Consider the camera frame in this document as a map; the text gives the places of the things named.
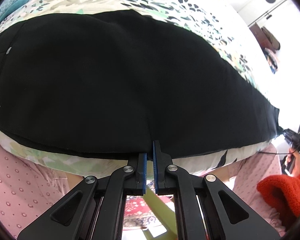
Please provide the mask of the person's hand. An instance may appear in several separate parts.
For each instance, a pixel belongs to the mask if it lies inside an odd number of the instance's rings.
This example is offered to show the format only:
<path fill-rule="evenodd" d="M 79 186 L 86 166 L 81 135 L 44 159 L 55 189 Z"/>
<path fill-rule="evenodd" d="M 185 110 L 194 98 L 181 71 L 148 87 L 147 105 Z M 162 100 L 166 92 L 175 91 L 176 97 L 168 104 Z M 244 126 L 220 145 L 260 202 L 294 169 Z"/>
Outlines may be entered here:
<path fill-rule="evenodd" d="M 287 166 L 294 157 L 294 167 L 291 172 L 289 172 L 290 177 L 298 177 L 300 175 L 300 153 L 294 148 L 289 148 L 288 154 L 285 158 L 285 165 Z"/>

